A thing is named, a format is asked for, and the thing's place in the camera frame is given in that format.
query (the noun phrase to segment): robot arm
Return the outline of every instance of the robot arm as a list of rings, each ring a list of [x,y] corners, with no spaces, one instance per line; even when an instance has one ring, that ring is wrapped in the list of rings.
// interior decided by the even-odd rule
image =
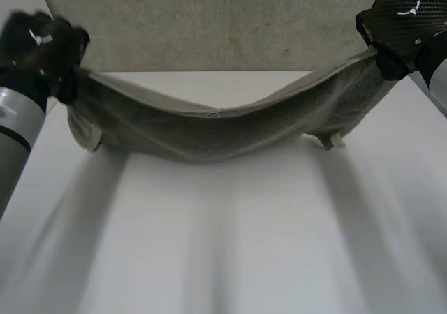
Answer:
[[[447,116],[447,0],[376,0],[356,26],[384,79],[410,74]]]
[[[0,220],[45,121],[47,98],[75,98],[89,42],[63,19],[14,13],[0,37]]]

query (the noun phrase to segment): white logo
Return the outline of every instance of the white logo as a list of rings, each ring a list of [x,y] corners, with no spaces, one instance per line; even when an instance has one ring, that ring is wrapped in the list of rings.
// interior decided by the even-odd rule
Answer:
[[[33,34],[33,32],[31,31],[31,29],[28,29],[29,34],[31,35],[31,37],[36,41],[37,45],[41,45],[42,43],[49,43],[53,40],[53,37],[51,35],[45,36],[45,37],[40,37],[40,36],[35,36]]]
[[[419,6],[420,6],[420,0],[418,0],[418,3],[416,4],[415,8],[410,9],[409,12],[399,12],[398,15],[410,15],[410,14],[416,15],[418,14]]]

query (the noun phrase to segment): gray towel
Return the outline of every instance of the gray towel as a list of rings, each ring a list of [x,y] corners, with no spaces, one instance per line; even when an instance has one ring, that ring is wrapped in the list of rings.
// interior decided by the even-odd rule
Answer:
[[[109,144],[175,160],[214,161],[303,133],[326,149],[390,91],[368,50],[313,72],[255,103],[212,108],[113,77],[78,71],[79,94],[68,108],[78,143]]]

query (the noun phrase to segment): black band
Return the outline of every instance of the black band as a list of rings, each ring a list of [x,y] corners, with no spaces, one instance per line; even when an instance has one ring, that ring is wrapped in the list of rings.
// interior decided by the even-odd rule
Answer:
[[[27,150],[28,154],[31,152],[31,145],[29,145],[28,141],[26,141],[20,134],[16,133],[15,131],[5,126],[0,126],[0,134],[6,135],[15,140],[17,143],[21,144],[25,148],[25,150]]]

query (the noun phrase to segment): white surface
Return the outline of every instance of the white surface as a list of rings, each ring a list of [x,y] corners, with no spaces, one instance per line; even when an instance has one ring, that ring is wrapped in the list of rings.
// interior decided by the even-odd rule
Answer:
[[[210,105],[294,79],[220,75],[132,78]],[[57,105],[0,226],[0,313],[447,313],[445,118],[404,80],[345,142],[87,156]]]

